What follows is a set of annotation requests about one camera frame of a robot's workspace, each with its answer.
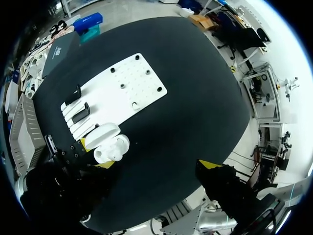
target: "blue box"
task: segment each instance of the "blue box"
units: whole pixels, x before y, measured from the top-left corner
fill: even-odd
[[[80,20],[77,20],[73,23],[73,26],[75,27],[75,31],[81,35],[83,34],[84,32],[88,31],[89,28],[97,25],[97,24],[100,24],[103,22],[103,18],[102,18],[102,15],[97,12],[97,13],[94,13],[90,16],[86,16]]]

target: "white earbuds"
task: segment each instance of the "white earbuds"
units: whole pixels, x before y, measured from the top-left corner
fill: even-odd
[[[120,128],[114,123],[106,123],[90,132],[85,140],[87,149],[93,149],[98,163],[120,161],[129,149],[129,139],[119,135]]]

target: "teal box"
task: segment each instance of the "teal box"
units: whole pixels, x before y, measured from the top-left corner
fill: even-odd
[[[89,28],[88,32],[86,32],[80,36],[80,42],[81,42],[81,44],[83,44],[83,43],[89,41],[91,38],[94,38],[98,35],[100,35],[100,26],[97,24],[97,25]]]

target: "black table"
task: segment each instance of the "black table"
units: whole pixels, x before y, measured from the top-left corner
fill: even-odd
[[[163,17],[103,33],[59,64],[33,98],[42,133],[69,150],[74,139],[60,111],[64,99],[137,52],[168,94],[120,125],[130,150],[116,163],[116,186],[87,223],[102,233],[147,221],[190,195],[200,186],[196,159],[223,163],[249,121],[241,89],[211,42],[187,19]]]

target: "yellow tape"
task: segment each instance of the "yellow tape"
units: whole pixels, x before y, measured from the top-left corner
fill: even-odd
[[[91,151],[91,149],[87,149],[86,148],[86,145],[85,145],[86,138],[82,138],[82,139],[80,139],[80,141],[81,141],[84,149],[86,150],[86,153]],[[114,163],[115,163],[115,161],[109,161],[109,162],[101,163],[101,164],[98,164],[98,165],[95,165],[95,166],[99,166],[99,167],[102,167],[102,168],[105,168],[105,169],[109,169]]]
[[[216,167],[220,167],[221,165],[217,165],[215,163],[210,163],[204,160],[199,160],[199,162],[202,163],[202,165],[204,165],[207,169],[212,169],[212,168],[216,168]]]
[[[86,138],[80,139],[80,142],[82,143],[82,145],[83,145],[84,149],[86,150],[86,152],[89,152],[91,149],[87,149],[86,148],[85,141],[86,141]]]
[[[109,161],[109,162],[106,162],[106,163],[98,164],[96,166],[100,166],[102,168],[109,169],[114,163],[115,163],[115,161]]]

